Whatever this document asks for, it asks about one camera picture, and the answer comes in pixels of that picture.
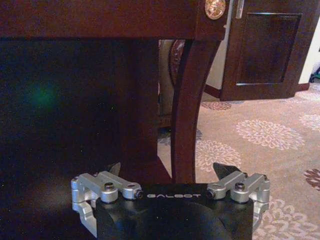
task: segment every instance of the table leg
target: table leg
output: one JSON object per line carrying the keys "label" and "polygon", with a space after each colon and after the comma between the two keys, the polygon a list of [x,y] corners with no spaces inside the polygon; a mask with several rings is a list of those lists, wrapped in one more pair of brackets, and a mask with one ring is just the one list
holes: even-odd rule
{"label": "table leg", "polygon": [[139,183],[170,183],[157,156],[158,40],[114,40],[120,176]]}
{"label": "table leg", "polygon": [[186,40],[172,108],[171,166],[174,183],[194,183],[196,130],[207,76],[220,41]]}

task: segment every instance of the brass knob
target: brass knob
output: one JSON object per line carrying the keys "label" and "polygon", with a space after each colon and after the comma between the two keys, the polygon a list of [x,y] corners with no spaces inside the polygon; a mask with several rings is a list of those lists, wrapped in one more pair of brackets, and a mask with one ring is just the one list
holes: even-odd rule
{"label": "brass knob", "polygon": [[208,18],[217,20],[226,10],[226,0],[205,0],[204,10]]}

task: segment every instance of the wooden door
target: wooden door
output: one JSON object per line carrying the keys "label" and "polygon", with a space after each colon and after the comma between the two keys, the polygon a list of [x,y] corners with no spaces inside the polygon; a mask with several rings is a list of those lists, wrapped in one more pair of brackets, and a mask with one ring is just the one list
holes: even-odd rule
{"label": "wooden door", "polygon": [[234,0],[220,99],[293,97],[318,17],[318,0]]}

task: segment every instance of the door handle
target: door handle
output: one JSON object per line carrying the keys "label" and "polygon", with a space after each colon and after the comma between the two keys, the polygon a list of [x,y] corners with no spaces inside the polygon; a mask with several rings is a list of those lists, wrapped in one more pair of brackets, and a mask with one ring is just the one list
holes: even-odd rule
{"label": "door handle", "polygon": [[205,0],[204,10],[208,18],[217,20],[226,10],[226,0]]}
{"label": "door handle", "polygon": [[235,18],[236,19],[241,19],[242,18],[242,13],[244,11],[244,6],[245,6],[245,0],[238,0],[238,6],[236,7],[236,14],[235,14]]}

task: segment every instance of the white wall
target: white wall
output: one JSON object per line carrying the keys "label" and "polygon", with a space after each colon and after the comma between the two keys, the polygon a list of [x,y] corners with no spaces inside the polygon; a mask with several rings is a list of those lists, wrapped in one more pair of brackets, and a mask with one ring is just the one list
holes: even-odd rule
{"label": "white wall", "polygon": [[320,18],[313,34],[312,42],[304,62],[303,70],[300,76],[299,84],[309,82],[311,73],[314,73],[320,67]]}
{"label": "white wall", "polygon": [[230,0],[228,18],[225,26],[225,37],[224,37],[224,40],[220,43],[220,46],[218,48],[218,51],[216,52],[215,58],[210,68],[210,72],[206,79],[206,84],[216,89],[222,88],[222,81],[224,79],[224,70],[225,70],[225,63],[226,63],[226,54],[227,54],[227,46],[229,41],[229,32],[230,32],[233,4],[234,4],[234,0]]}

